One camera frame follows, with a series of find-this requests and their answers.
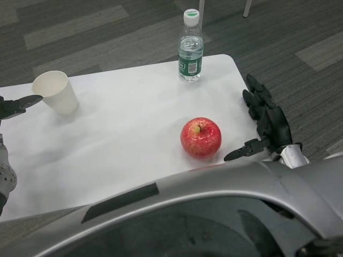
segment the white bottle cap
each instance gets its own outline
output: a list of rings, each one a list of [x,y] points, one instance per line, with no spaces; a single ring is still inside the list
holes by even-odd
[[[199,23],[200,13],[196,9],[188,9],[183,13],[183,21],[189,27],[197,26]]]

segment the plastic bottle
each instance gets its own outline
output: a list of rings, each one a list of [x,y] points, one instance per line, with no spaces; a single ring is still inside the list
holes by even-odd
[[[204,41],[199,27],[199,11],[188,9],[183,14],[184,27],[178,41],[178,73],[186,81],[200,77]]]

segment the white paper cup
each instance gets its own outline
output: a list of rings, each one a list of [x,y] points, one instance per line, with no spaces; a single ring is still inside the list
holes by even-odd
[[[61,115],[70,114],[79,105],[68,76],[62,71],[48,71],[32,84],[34,94],[43,96],[43,102]]]

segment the bottle label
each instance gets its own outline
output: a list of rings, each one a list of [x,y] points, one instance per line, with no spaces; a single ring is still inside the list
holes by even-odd
[[[178,71],[184,76],[195,76],[202,70],[202,60],[201,56],[195,60],[186,60],[181,56],[178,57]]]

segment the red apple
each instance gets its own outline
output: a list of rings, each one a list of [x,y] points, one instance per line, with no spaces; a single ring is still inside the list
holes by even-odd
[[[221,145],[220,129],[210,119],[195,118],[186,123],[180,135],[183,149],[192,157],[213,156]]]

